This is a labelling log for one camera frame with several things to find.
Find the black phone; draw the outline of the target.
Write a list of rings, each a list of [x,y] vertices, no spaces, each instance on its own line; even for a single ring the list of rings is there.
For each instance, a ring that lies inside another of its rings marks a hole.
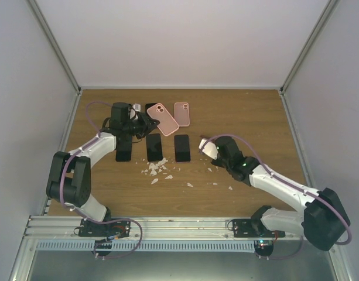
[[[115,161],[129,162],[132,156],[132,139],[121,139],[117,142]]]

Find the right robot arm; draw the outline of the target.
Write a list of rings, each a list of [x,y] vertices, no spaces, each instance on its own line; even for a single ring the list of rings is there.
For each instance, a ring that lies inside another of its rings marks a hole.
[[[322,251],[351,242],[351,222],[335,191],[299,184],[272,170],[258,156],[244,156],[230,135],[219,136],[210,143],[208,156],[213,165],[226,169],[234,180],[292,207],[290,211],[269,205],[260,207],[251,216],[251,230],[256,236],[288,232],[306,238]]]

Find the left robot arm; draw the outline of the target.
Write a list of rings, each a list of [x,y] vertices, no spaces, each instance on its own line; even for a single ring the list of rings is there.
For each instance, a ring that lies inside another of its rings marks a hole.
[[[49,199],[76,211],[92,222],[92,229],[104,237],[112,231],[110,210],[91,194],[91,169],[104,156],[119,151],[120,143],[141,140],[158,127],[160,121],[126,102],[111,105],[111,115],[96,127],[91,140],[69,152],[54,154],[46,186]]]

